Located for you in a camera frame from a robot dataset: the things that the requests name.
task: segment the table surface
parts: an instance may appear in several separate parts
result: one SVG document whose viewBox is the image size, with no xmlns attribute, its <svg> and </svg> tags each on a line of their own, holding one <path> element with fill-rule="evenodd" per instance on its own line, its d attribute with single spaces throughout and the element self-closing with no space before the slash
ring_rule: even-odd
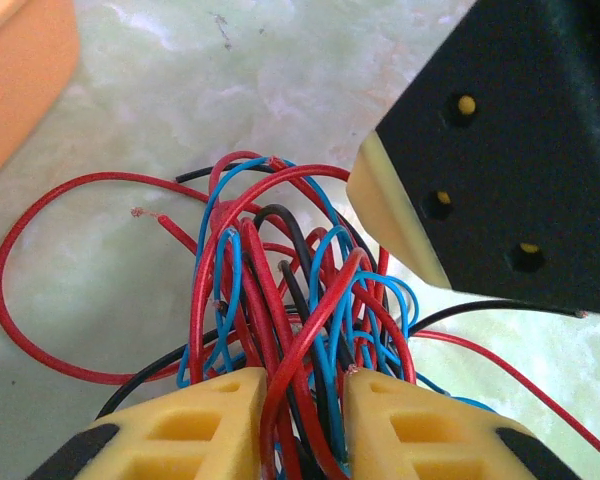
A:
<svg viewBox="0 0 600 480">
<path fill-rule="evenodd" d="M 362 139 L 472 2 L 188 3 L 77 0 L 81 61 L 0 172 L 0 242 L 43 193 L 89 172 L 170 179 L 236 149 L 350 168 Z M 225 198 L 254 178 L 236 178 Z M 358 225 L 344 185 L 321 184 Z M 194 186 L 205 190 L 205 180 Z M 286 185 L 262 201 L 292 205 L 306 231 L 325 222 Z M 113 372 L 137 371 L 184 342 L 194 259 L 152 219 L 132 218 L 138 206 L 168 213 L 189 232 L 203 208 L 104 182 L 66 195 L 27 228 L 5 287 L 34 342 Z M 424 314 L 468 298 L 424 285 L 395 261 L 390 270 L 416 289 Z M 600 316 L 487 312 L 438 328 L 493 349 L 600 437 Z M 412 350 L 419 371 L 519 420 L 583 478 L 600 479 L 600 455 L 506 373 L 431 340 L 413 340 Z M 174 387 L 149 384 L 129 402 Z M 113 390 L 36 363 L 0 329 L 0 478 L 24 478 L 88 425 Z"/>
</svg>

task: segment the tangled wires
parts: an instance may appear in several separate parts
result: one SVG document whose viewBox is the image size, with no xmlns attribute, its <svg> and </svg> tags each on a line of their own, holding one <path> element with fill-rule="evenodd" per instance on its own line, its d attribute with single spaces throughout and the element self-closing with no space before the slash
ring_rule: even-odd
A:
<svg viewBox="0 0 600 480">
<path fill-rule="evenodd" d="M 224 187 L 245 170 L 269 175 L 238 198 L 222 201 Z M 209 175 L 208 196 L 181 185 L 204 175 Z M 268 392 L 261 416 L 260 454 L 267 479 L 347 478 L 341 397 L 343 379 L 355 368 L 374 369 L 411 383 L 420 379 L 448 394 L 416 373 L 407 343 L 416 332 L 465 346 L 502 366 L 600 451 L 597 438 L 495 354 L 458 337 L 423 331 L 448 316 L 478 309 L 532 309 L 572 316 L 582 316 L 582 312 L 498 300 L 452 307 L 418 321 L 415 293 L 402 280 L 386 275 L 388 253 L 381 248 L 377 261 L 374 259 L 359 233 L 333 208 L 312 178 L 319 176 L 346 181 L 348 172 L 235 152 L 213 168 L 178 177 L 176 183 L 119 172 L 71 180 L 28 209 L 0 248 L 0 323 L 24 351 L 45 365 L 75 378 L 122 385 L 99 416 L 113 411 L 147 380 L 177 373 L 177 385 L 186 387 L 245 366 L 264 367 Z M 207 203 L 197 240 L 168 216 L 157 216 L 158 223 L 195 255 L 189 339 L 135 375 L 87 370 L 49 355 L 17 328 L 2 290 L 9 252 L 37 212 L 72 188 L 102 180 L 147 183 Z M 331 228 L 302 232 L 286 207 L 252 203 L 282 182 L 291 183 L 311 200 L 326 215 Z M 282 232 L 289 243 L 264 242 L 260 231 L 265 223 Z M 271 268 L 267 252 L 277 252 L 285 259 Z M 397 299 L 397 320 L 389 313 L 389 295 Z M 216 328 L 205 333 L 203 319 L 208 308 L 214 310 Z M 459 400 L 488 408 L 472 400 Z"/>
</svg>

